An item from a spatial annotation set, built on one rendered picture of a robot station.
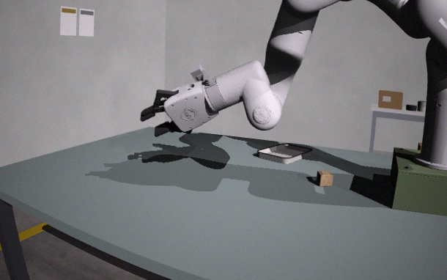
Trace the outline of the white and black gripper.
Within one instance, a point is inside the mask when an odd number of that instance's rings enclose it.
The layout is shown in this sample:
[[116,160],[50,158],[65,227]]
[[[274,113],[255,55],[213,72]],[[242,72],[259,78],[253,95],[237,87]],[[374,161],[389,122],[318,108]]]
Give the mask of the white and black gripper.
[[[165,100],[160,100],[162,97]],[[154,117],[155,113],[164,111],[172,121],[156,126],[155,137],[169,131],[190,134],[194,128],[218,115],[207,96],[203,81],[186,84],[172,91],[158,89],[153,106],[141,112],[140,120],[143,122]]]

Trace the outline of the small tan wooden block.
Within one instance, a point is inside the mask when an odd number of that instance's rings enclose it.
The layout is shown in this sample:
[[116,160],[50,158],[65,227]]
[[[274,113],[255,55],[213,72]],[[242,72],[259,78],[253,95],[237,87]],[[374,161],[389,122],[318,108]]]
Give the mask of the small tan wooden block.
[[329,171],[317,171],[317,183],[319,186],[332,186],[333,175]]

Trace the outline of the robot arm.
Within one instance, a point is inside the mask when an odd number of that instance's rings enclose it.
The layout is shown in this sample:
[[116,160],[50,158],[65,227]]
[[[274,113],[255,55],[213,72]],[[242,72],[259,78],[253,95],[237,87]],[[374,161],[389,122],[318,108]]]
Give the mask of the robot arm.
[[[267,44],[264,67],[254,60],[211,78],[197,64],[190,67],[191,75],[195,81],[204,80],[216,111],[243,101],[253,127],[274,128],[305,56],[319,11],[338,1],[351,0],[282,0]],[[367,1],[379,7],[410,37],[431,38],[426,47],[424,133],[421,153],[414,156],[414,161],[447,171],[447,0]]]

